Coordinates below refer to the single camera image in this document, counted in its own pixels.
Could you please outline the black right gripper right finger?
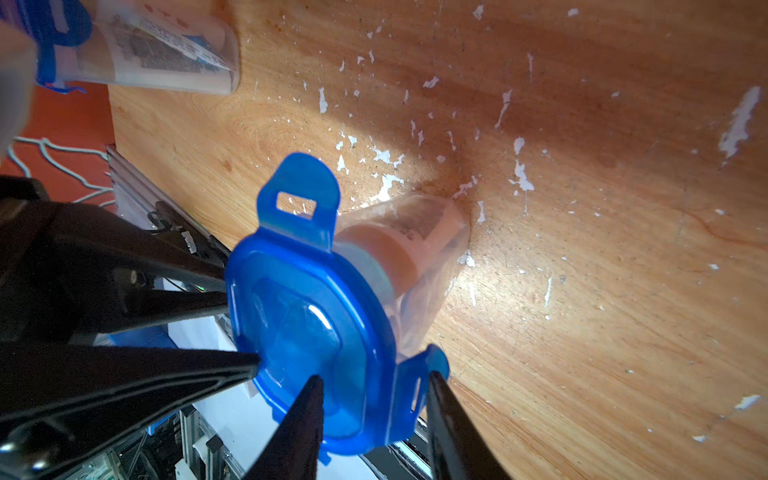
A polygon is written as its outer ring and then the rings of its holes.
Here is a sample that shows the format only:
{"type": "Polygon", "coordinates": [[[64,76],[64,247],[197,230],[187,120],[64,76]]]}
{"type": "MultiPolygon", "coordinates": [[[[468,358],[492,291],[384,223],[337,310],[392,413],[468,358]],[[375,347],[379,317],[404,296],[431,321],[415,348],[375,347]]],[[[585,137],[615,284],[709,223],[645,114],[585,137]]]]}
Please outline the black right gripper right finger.
{"type": "Polygon", "coordinates": [[[428,377],[426,408],[433,479],[511,479],[436,371],[428,377]]]}

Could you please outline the clear plastic container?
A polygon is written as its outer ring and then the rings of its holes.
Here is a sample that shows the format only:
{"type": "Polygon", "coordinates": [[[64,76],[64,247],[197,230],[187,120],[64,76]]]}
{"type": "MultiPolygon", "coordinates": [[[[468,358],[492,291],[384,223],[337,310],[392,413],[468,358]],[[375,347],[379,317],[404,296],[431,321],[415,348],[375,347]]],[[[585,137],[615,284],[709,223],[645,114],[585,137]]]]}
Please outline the clear plastic container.
{"type": "Polygon", "coordinates": [[[212,95],[240,79],[223,20],[172,1],[52,1],[56,78],[212,95]]]}
{"type": "Polygon", "coordinates": [[[333,251],[363,276],[392,328],[396,358],[419,353],[468,249],[452,200],[412,193],[338,217],[333,251]]]}

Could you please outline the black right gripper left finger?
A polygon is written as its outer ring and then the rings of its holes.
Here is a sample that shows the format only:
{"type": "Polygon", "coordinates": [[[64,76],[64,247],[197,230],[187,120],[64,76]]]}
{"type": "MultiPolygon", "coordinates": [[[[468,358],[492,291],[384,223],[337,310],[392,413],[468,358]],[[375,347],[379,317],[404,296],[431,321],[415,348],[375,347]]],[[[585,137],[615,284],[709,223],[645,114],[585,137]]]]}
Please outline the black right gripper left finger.
{"type": "Polygon", "coordinates": [[[323,439],[323,401],[323,381],[313,375],[243,479],[316,479],[323,439]]]}

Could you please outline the blue lid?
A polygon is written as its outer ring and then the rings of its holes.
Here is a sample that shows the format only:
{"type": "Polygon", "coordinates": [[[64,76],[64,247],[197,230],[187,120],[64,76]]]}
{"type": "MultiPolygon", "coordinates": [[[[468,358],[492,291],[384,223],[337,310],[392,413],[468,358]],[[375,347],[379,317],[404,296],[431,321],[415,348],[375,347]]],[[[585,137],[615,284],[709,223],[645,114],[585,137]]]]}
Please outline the blue lid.
{"type": "Polygon", "coordinates": [[[36,42],[39,86],[61,94],[85,92],[62,78],[64,56],[92,35],[92,17],[81,1],[2,1],[1,20],[36,42]]]}
{"type": "Polygon", "coordinates": [[[258,229],[235,247],[225,279],[235,345],[260,356],[255,385],[273,418],[318,376],[323,450],[359,455],[411,437],[430,372],[450,368],[437,346],[399,348],[403,273],[361,225],[338,229],[340,199],[322,161],[288,155],[261,188],[258,229]]]}

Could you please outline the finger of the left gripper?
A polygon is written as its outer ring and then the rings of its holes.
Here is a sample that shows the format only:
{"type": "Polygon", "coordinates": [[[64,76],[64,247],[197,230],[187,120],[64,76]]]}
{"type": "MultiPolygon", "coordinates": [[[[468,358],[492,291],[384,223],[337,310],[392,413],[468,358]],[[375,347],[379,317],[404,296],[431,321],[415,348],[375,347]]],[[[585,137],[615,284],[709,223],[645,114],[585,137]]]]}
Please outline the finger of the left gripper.
{"type": "Polygon", "coordinates": [[[1,346],[1,476],[56,479],[201,399],[253,379],[253,353],[1,346]]]}
{"type": "Polygon", "coordinates": [[[228,310],[224,270],[93,205],[55,203],[35,303],[69,334],[116,333],[228,310]]]}

